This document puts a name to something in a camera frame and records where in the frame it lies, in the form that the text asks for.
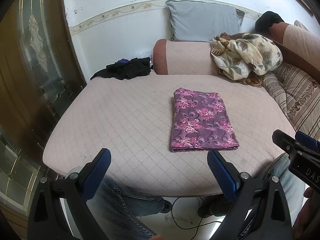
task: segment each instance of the blue gripper pad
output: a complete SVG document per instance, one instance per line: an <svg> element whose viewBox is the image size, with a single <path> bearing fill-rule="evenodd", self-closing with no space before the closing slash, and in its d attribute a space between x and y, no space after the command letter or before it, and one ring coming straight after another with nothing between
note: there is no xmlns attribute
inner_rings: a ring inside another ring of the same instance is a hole
<svg viewBox="0 0 320 240"><path fill-rule="evenodd" d="M303 132L296 132L296 135L295 135L295 139L301 143L304 147L312 150L312 151L315 151L315 152L319 152L319 142L313 138L311 138L310 136L306 135L305 133Z"/></svg>
<svg viewBox="0 0 320 240"><path fill-rule="evenodd" d="M225 198L235 203L238 198L237 190L240 187L239 172L231 163L227 163L216 150L208 152L207 161Z"/></svg>
<svg viewBox="0 0 320 240"><path fill-rule="evenodd" d="M92 168L91 172L83 182L83 193L82 200L86 202L92 199L94 194L105 176L110 164L111 164L111 153L108 149L102 149L97 157L92 161L96 163Z"/></svg>

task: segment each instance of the purple floral fabric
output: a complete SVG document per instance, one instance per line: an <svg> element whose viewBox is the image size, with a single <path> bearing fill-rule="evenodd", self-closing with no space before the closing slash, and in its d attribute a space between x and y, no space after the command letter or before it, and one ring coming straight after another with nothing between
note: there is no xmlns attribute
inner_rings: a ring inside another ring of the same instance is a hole
<svg viewBox="0 0 320 240"><path fill-rule="evenodd" d="M174 101L172 152L234 150L239 147L226 107L218 93L179 88L174 92Z"/></svg>

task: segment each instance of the sofa seat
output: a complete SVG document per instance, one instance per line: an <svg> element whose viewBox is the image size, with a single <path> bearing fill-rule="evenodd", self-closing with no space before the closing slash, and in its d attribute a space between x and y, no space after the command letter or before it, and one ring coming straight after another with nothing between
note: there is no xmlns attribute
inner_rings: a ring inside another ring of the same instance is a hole
<svg viewBox="0 0 320 240"><path fill-rule="evenodd" d="M295 131L264 88L214 75L150 75L131 80L94 78L62 116L45 147L43 161L66 175L111 151L107 175L154 195L214 195L221 190L207 164L207 151L169 151L173 92L180 88L217 92L225 102L240 147L222 151L238 171L252 176L282 151L272 142L280 129Z"/></svg>

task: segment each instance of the black cable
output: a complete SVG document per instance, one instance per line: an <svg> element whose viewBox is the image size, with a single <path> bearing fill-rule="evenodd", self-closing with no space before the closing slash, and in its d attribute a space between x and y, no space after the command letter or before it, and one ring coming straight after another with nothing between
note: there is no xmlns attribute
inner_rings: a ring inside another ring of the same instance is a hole
<svg viewBox="0 0 320 240"><path fill-rule="evenodd" d="M201 222L202 222L202 220L203 220L203 218L201 218L198 226L192 227L192 228L182 228L181 226L179 226L179 225L177 224L176 220L174 219L173 212L172 212L172 210L173 210L173 205L175 204L175 202L176 202L178 199L179 199L179 197L172 203L171 215L172 215L172 218L173 218L174 223L177 225L178 228L183 229L183 230L190 230L190 229L194 229L194 228L197 229L196 234L195 234L190 240L192 240L192 239L194 239L194 238L196 237L196 235L197 235L197 233L198 233L198 230L199 230L199 227L203 227L203 226L206 226L206 225L209 225L209 224L212 224L212 223L222 223L221 221L212 221L212 222L210 222L210 223L206 223L206 224L204 224L204 225L200 225Z"/></svg>

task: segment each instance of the black cloth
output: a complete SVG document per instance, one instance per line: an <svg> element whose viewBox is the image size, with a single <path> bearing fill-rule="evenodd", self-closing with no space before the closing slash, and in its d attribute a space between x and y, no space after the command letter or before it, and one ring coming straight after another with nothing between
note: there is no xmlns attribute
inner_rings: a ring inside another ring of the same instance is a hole
<svg viewBox="0 0 320 240"><path fill-rule="evenodd" d="M150 58L134 58L129 62L116 62L112 65L106 66L95 73L90 80L95 77L112 78L124 80L132 79L135 77L147 76L151 72L150 69Z"/></svg>
<svg viewBox="0 0 320 240"><path fill-rule="evenodd" d="M255 29L258 34L268 34L268 29L274 24L284 22L282 18L274 12L267 11L261 15L261 17L256 21Z"/></svg>

